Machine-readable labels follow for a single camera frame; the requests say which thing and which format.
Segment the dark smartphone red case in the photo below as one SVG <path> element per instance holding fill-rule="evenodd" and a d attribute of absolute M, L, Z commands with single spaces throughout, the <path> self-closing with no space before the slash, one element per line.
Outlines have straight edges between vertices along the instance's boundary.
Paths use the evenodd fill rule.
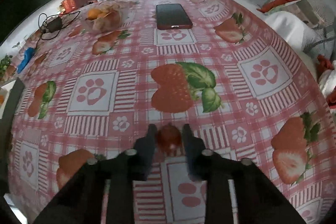
<path fill-rule="evenodd" d="M 191 29 L 193 23 L 179 3 L 156 5 L 157 28 L 159 30 Z"/>

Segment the blue crumpled cloth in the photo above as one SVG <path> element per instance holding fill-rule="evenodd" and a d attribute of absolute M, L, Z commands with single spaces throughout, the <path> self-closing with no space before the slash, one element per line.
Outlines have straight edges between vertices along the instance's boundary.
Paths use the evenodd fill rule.
<path fill-rule="evenodd" d="M 34 56 L 34 54 L 35 54 L 35 49 L 34 48 L 29 47 L 25 50 L 25 53 L 23 55 L 23 60 L 17 66 L 17 73 L 18 74 L 22 72 L 22 70 L 26 67 L 26 65 L 29 63 L 29 61 Z"/>

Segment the pink strawberry pattern tablecloth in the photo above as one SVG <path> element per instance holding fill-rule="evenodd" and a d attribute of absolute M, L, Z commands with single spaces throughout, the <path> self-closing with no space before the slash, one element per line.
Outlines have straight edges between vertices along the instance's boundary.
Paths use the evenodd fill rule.
<path fill-rule="evenodd" d="M 156 5 L 179 3 L 193 28 L 159 30 Z M 314 74 L 276 32 L 233 0 L 118 0 L 117 30 L 75 20 L 36 55 L 13 121 L 9 189 L 32 222 L 74 167 L 111 159 L 148 124 L 189 123 L 232 160 L 250 158 L 306 223 L 335 201 L 335 125 Z"/>

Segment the white tray box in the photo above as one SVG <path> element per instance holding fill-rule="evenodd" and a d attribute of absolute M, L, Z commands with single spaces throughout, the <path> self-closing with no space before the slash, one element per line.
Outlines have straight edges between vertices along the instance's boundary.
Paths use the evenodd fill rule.
<path fill-rule="evenodd" d="M 25 85 L 19 78 L 7 81 L 1 86 L 1 95 L 4 96 L 1 105 L 1 153 L 5 153 L 9 146 L 14 114 L 24 88 Z"/>

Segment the clear glass fruit bowl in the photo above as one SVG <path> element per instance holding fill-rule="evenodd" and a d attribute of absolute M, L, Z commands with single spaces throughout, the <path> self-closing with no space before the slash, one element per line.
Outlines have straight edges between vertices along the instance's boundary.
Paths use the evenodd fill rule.
<path fill-rule="evenodd" d="M 101 34 L 117 30 L 126 21 L 127 10 L 115 5 L 102 5 L 89 8 L 83 12 L 82 26 L 93 34 Z"/>

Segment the red cherry tomato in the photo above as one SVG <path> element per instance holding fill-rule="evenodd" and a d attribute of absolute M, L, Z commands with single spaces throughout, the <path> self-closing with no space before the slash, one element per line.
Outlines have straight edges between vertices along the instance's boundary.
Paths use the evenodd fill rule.
<path fill-rule="evenodd" d="M 158 148 L 166 155 L 172 155 L 182 147 L 182 135 L 180 130 L 168 123 L 155 133 L 155 141 Z"/>

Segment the white blanket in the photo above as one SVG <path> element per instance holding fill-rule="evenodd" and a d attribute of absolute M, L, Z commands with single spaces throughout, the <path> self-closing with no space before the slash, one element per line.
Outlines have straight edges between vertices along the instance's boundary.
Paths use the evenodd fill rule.
<path fill-rule="evenodd" d="M 308 48 L 321 40 L 319 34 L 302 20 L 286 11 L 275 12 L 265 18 L 268 24 L 295 51 L 308 51 Z"/>

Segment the green potted plant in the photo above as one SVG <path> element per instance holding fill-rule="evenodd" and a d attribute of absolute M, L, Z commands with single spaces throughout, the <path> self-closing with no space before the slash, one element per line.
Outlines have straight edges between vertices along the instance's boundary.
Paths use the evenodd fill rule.
<path fill-rule="evenodd" d="M 0 61 L 0 79 L 3 78 L 5 75 L 5 72 L 9 65 L 11 64 L 11 59 L 13 58 L 12 55 L 6 55 L 1 61 Z"/>

